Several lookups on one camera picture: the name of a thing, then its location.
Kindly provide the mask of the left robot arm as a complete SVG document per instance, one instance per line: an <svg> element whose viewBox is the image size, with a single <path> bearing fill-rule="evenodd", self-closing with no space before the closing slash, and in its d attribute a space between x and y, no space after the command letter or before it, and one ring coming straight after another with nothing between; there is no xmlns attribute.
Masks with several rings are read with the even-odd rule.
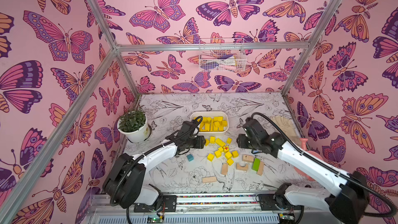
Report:
<svg viewBox="0 0 398 224"><path fill-rule="evenodd" d="M191 149L203 149L205 137L199 135L203 116L184 121L180 130L167 136L161 144L149 151L120 155L102 189L110 196L110 206L129 209L133 204L145 205L153 211L163 206L163 193L153 185L145 185L146 175L167 159L182 155Z"/></svg>

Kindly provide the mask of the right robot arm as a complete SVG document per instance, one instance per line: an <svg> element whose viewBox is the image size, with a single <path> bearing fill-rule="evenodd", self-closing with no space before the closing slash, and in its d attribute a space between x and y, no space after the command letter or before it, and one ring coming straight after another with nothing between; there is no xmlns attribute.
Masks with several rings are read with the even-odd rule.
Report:
<svg viewBox="0 0 398 224"><path fill-rule="evenodd" d="M348 173L318 159L293 143L275 123L276 132L268 134L254 118L256 115L253 113L243 124L245 132L238 136L238 146L287 162L324 188L285 183L275 193L279 208L286 204L309 206L329 211L343 224L357 224L364 216L390 218L397 214L398 209L391 200L368 186L365 174Z"/></svg>

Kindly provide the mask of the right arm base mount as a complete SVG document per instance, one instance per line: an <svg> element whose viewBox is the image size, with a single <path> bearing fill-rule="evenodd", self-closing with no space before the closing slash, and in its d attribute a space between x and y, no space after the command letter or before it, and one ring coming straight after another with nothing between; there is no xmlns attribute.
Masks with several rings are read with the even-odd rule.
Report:
<svg viewBox="0 0 398 224"><path fill-rule="evenodd" d="M276 196L274 194L258 194L256 201L260 204L262 211L298 211L302 210L301 206L290 204L285 197Z"/></svg>

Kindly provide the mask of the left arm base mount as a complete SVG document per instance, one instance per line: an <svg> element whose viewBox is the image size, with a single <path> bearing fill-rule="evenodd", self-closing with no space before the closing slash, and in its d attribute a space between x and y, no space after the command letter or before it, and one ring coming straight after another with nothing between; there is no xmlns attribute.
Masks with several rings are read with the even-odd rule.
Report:
<svg viewBox="0 0 398 224"><path fill-rule="evenodd" d="M177 207L176 195L160 195L152 205L137 203L134 205L135 213L175 212Z"/></svg>

